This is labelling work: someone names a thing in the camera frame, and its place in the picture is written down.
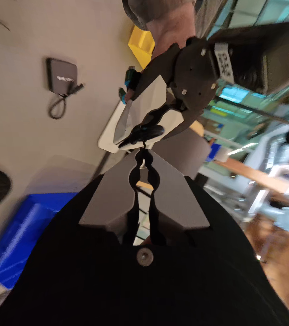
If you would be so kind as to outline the blue plastic bin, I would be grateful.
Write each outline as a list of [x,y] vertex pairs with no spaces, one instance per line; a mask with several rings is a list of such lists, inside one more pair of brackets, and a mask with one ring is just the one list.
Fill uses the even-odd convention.
[[0,285],[11,290],[37,240],[74,193],[29,194],[0,236]]

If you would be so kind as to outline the person's left forearm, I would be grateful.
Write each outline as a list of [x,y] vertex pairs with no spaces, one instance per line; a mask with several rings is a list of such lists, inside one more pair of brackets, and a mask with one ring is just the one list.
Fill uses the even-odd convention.
[[196,0],[122,0],[126,15],[139,29],[147,31],[146,24],[159,19],[180,6],[190,3],[197,13],[203,1]]

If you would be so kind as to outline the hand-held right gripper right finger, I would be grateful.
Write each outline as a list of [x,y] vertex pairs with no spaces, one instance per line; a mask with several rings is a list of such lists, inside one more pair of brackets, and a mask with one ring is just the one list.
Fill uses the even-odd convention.
[[154,201],[159,213],[160,232],[183,233],[209,228],[210,223],[184,175],[151,149],[148,152],[153,158],[151,166],[159,177]]

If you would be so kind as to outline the yellow plastic bin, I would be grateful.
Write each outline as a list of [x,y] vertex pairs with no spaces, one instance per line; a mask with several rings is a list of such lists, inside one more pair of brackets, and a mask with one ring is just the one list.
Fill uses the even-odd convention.
[[133,27],[128,46],[142,69],[150,63],[155,48],[155,41],[150,31],[144,31],[137,26]]

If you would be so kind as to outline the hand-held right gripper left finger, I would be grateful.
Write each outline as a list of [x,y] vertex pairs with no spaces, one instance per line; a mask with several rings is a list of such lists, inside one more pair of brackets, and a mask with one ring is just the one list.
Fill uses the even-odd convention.
[[139,151],[134,150],[105,172],[79,221],[81,226],[113,233],[127,233],[132,227],[138,228],[139,208],[130,175],[138,165],[136,155]]

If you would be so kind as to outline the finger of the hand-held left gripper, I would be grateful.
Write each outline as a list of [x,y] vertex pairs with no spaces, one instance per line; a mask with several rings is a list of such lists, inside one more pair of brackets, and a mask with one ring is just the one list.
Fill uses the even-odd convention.
[[115,129],[114,144],[119,145],[133,130],[133,109],[162,108],[167,100],[167,85],[162,76],[158,76],[135,100],[130,109],[126,109],[120,117]]
[[133,109],[134,146],[154,144],[184,121],[182,113],[173,108]]

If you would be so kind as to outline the black adapter hub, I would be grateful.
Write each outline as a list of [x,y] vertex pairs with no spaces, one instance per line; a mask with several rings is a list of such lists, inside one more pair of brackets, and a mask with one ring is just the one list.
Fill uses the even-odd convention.
[[66,112],[66,100],[84,88],[77,82],[77,66],[64,60],[47,57],[45,60],[48,89],[58,99],[48,108],[48,116],[60,120]]

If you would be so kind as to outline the person's left hand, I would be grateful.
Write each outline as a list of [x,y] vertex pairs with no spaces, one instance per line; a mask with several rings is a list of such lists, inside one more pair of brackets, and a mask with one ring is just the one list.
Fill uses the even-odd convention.
[[196,36],[193,3],[184,3],[160,18],[149,21],[146,26],[155,42],[151,60],[163,54],[175,43],[179,48],[183,48],[188,38]]

